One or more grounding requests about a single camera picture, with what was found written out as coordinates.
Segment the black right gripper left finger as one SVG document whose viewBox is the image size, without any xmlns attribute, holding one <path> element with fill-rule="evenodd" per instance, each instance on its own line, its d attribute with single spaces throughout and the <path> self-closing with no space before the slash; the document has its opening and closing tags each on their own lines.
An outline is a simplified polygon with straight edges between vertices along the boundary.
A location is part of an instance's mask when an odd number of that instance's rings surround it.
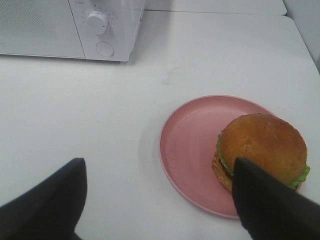
<svg viewBox="0 0 320 240">
<path fill-rule="evenodd" d="M 0 207 L 2 240 L 78 240 L 75 228 L 87 197 L 83 158 L 74 158 L 44 181 Z"/>
</svg>

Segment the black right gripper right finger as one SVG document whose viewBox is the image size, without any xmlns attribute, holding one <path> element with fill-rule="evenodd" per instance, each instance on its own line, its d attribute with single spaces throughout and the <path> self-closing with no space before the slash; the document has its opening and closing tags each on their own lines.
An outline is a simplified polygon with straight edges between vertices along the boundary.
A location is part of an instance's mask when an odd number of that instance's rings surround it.
<svg viewBox="0 0 320 240">
<path fill-rule="evenodd" d="M 318 240 L 320 206 L 252 161 L 235 160 L 232 198 L 242 226 L 254 240 Z"/>
</svg>

